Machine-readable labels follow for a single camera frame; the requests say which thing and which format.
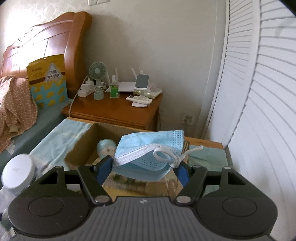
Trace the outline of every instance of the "louvered closet door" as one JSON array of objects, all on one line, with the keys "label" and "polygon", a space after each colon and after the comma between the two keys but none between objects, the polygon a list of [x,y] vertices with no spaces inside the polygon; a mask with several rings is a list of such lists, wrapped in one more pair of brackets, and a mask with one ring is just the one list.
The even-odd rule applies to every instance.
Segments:
[{"label": "louvered closet door", "polygon": [[259,42],[259,3],[230,0],[217,98],[206,124],[205,139],[227,146],[242,112],[254,71]]},{"label": "louvered closet door", "polygon": [[276,240],[296,236],[296,18],[260,2],[257,64],[229,143],[234,168],[277,205]]}]

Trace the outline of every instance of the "surgical face mask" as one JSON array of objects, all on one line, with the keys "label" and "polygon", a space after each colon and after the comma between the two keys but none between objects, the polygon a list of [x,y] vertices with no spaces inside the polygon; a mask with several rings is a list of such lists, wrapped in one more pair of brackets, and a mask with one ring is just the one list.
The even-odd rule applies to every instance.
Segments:
[{"label": "surgical face mask", "polygon": [[121,138],[112,171],[141,181],[159,181],[192,151],[183,154],[184,133],[178,131],[139,132]]}]

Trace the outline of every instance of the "air conditioner remote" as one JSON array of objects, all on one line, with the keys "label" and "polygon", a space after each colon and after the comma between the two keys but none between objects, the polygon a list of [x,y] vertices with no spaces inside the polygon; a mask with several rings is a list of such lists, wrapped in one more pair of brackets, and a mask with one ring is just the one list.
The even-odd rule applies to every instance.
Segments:
[{"label": "air conditioner remote", "polygon": [[146,96],[133,96],[130,95],[126,98],[129,101],[140,103],[140,104],[151,104],[152,99],[147,98]]}]

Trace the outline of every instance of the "white lid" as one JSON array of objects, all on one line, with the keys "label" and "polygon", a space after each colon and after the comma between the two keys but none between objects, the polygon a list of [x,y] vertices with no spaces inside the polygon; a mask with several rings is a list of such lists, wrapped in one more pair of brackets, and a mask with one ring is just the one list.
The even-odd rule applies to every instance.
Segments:
[{"label": "white lid", "polygon": [[2,184],[8,189],[23,190],[34,178],[35,165],[27,154],[12,158],[2,172]]}]

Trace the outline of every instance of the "metal screw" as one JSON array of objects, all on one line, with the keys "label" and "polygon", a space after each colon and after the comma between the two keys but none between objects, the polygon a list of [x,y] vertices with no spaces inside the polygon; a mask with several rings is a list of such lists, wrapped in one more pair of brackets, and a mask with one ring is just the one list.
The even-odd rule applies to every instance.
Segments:
[{"label": "metal screw", "polygon": [[189,203],[191,201],[191,198],[188,196],[179,196],[176,200],[178,203]]},{"label": "metal screw", "polygon": [[96,196],[94,200],[99,203],[106,203],[110,200],[110,198],[106,195],[100,195]]}]

